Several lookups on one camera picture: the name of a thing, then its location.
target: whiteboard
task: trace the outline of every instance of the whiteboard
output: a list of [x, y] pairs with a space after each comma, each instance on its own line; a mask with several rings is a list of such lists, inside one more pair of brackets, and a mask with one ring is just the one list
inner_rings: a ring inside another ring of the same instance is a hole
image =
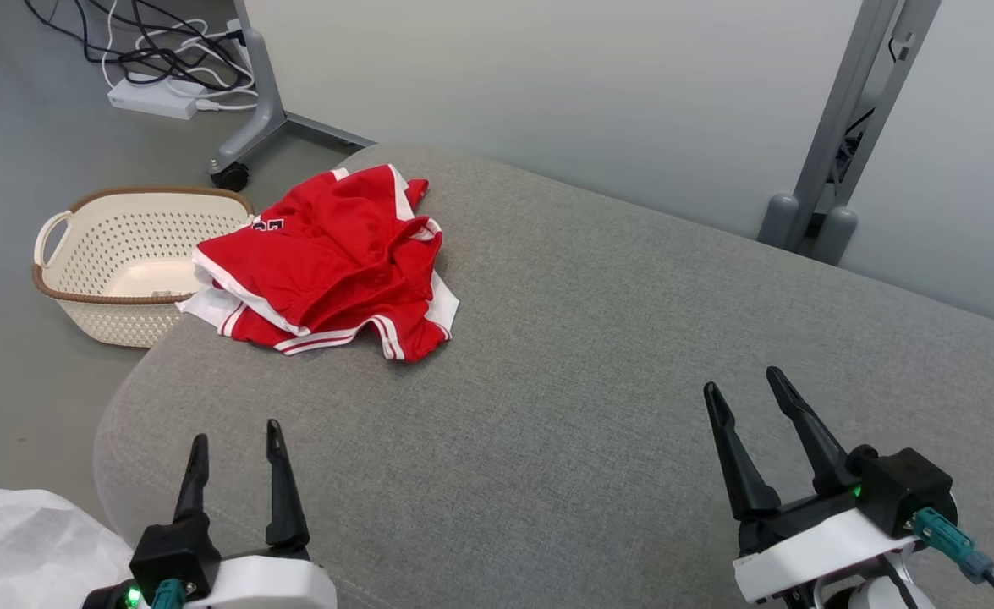
[[860, 0], [245, 0], [294, 112], [754, 238]]
[[994, 3], [941, 5], [848, 207], [840, 266], [994, 317]]

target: gray fabric surface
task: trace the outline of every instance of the gray fabric surface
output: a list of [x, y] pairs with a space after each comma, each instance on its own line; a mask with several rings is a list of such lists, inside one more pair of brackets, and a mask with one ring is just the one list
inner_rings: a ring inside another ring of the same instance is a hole
[[[371, 338], [285, 358], [186, 317], [99, 425], [125, 539], [167, 520], [206, 432], [211, 534], [260, 546], [273, 416], [345, 606], [741, 606], [701, 389], [721, 386], [783, 500], [804, 497], [774, 364], [845, 447], [952, 474], [994, 557], [994, 321], [484, 158], [381, 145], [344, 165], [384, 162], [431, 181], [454, 340], [416, 365]], [[994, 606], [933, 552], [914, 573], [941, 609]]]

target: white plastic bag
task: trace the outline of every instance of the white plastic bag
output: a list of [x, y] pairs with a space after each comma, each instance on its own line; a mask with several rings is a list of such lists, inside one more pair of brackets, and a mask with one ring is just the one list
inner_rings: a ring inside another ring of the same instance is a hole
[[0, 490], [0, 609], [80, 609], [129, 579], [132, 548], [48, 491]]

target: teal cable connector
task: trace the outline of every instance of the teal cable connector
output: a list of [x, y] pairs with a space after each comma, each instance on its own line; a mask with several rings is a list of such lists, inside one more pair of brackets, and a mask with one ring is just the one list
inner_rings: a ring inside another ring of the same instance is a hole
[[985, 581], [994, 562], [974, 548], [974, 542], [935, 509], [927, 507], [914, 514], [914, 536], [952, 559], [974, 584]]
[[155, 590], [155, 605], [151, 609], [182, 609], [184, 598], [184, 583], [180, 579], [165, 579]]

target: beige plastic basket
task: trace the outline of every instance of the beige plastic basket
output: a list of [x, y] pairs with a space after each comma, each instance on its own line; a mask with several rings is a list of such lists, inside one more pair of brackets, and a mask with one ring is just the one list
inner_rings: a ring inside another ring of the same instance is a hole
[[[31, 275], [91, 338], [150, 347], [180, 319], [177, 302], [200, 288], [192, 248], [250, 216], [249, 202], [229, 190], [101, 190], [41, 227]], [[47, 258], [49, 234], [65, 222]]]

